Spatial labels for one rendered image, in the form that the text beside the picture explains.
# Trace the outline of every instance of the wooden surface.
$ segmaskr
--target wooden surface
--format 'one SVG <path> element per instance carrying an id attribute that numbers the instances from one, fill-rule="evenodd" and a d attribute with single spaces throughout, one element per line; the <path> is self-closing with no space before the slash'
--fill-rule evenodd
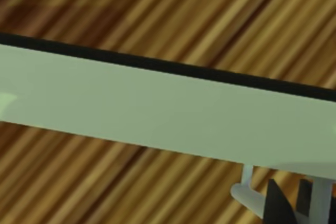
<path id="1" fill-rule="evenodd" d="M 0 30 L 334 89 L 335 10 L 336 0 L 0 0 Z M 240 169 L 2 124 L 0 223 L 260 223 L 229 195 Z M 270 177 L 295 202 L 301 175 L 256 168 L 253 187 L 265 193 Z"/>

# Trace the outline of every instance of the black edge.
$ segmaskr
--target black edge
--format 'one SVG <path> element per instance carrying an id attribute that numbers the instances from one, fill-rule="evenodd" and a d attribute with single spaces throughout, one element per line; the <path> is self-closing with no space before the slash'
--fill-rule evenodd
<path id="1" fill-rule="evenodd" d="M 0 33 L 0 44 L 336 102 L 335 90 L 250 76 L 248 74 L 150 59 L 14 34 Z"/>

